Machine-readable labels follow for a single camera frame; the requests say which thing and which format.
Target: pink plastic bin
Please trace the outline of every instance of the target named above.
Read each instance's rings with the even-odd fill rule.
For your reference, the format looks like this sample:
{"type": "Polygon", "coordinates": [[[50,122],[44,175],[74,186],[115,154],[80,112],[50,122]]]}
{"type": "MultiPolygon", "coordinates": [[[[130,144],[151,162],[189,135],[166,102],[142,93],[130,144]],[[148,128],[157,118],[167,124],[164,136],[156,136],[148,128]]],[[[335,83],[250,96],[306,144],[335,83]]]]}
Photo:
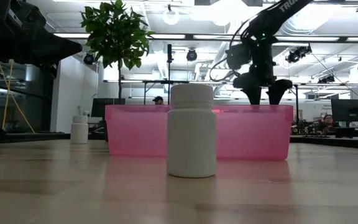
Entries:
{"type": "MultiPolygon", "coordinates": [[[[107,105],[112,156],[166,156],[165,105],[107,105]]],[[[214,105],[218,159],[284,160],[290,144],[293,107],[214,105]]]]}

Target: wall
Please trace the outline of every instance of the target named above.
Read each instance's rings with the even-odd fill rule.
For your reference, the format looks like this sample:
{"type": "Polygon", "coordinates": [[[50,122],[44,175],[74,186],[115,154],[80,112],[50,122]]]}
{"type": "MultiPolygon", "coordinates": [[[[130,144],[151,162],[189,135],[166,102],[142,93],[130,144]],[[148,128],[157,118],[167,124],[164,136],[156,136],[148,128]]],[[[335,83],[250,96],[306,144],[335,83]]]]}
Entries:
{"type": "Polygon", "coordinates": [[[70,133],[72,117],[91,111],[98,76],[74,57],[60,62],[53,82],[51,131],[70,133]]]}

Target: yellow cable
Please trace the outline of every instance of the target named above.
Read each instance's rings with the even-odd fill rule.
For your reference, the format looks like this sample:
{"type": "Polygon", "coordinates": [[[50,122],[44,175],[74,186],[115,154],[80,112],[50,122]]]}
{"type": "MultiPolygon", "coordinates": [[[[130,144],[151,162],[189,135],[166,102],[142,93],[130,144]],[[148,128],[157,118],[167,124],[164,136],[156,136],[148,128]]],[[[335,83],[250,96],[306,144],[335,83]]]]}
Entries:
{"type": "MultiPolygon", "coordinates": [[[[0,70],[1,70],[1,75],[4,77],[5,84],[6,84],[6,86],[8,86],[8,89],[9,89],[9,85],[8,85],[8,82],[6,81],[6,77],[5,77],[5,74],[4,74],[4,70],[2,69],[1,62],[0,62],[0,70]]],[[[30,127],[31,131],[35,134],[34,129],[32,128],[32,126],[31,126],[31,124],[29,123],[29,121],[27,120],[27,118],[25,117],[23,111],[20,109],[20,106],[17,104],[17,101],[16,101],[16,99],[14,98],[12,92],[10,92],[10,91],[8,90],[8,94],[11,95],[12,100],[13,100],[13,102],[16,104],[16,107],[17,107],[17,109],[19,110],[20,114],[22,114],[22,116],[23,116],[25,122],[26,122],[27,125],[30,127]]]]}
{"type": "MultiPolygon", "coordinates": [[[[13,62],[11,63],[11,74],[13,70],[13,62]]],[[[9,81],[7,83],[7,95],[5,100],[5,110],[4,110],[4,118],[2,119],[2,128],[5,130],[5,120],[6,120],[6,112],[7,112],[7,104],[9,102],[9,93],[11,92],[11,75],[9,76],[9,81]]]]}

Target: person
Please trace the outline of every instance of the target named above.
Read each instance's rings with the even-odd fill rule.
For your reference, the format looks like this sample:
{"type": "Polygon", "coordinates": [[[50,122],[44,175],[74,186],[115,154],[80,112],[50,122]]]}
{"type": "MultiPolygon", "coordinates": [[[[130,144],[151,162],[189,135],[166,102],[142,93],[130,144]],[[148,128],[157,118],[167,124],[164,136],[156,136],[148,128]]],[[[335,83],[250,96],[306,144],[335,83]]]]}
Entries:
{"type": "Polygon", "coordinates": [[[323,122],[317,127],[318,134],[326,134],[328,131],[334,131],[334,128],[338,128],[339,125],[334,123],[333,116],[327,114],[324,116],[323,122]]]}
{"type": "Polygon", "coordinates": [[[164,105],[164,99],[161,96],[156,96],[153,101],[155,105],[164,105]]]}

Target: robotic arm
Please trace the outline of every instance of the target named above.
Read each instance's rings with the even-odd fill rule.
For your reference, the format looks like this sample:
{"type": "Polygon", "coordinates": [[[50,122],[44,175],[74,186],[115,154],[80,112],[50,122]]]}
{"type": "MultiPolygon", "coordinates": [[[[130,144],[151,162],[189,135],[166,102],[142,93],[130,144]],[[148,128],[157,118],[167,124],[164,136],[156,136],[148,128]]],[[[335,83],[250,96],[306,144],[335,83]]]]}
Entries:
{"type": "Polygon", "coordinates": [[[271,105],[279,104],[286,90],[292,87],[290,80],[276,81],[273,75],[275,62],[272,57],[272,44],[278,42],[274,34],[287,19],[312,1],[282,0],[264,9],[249,22],[249,26],[241,34],[242,43],[230,46],[226,51],[227,64],[232,70],[240,69],[241,65],[252,61],[249,72],[239,75],[233,83],[234,87],[242,89],[252,105],[260,104],[262,86],[268,87],[271,105]]]}

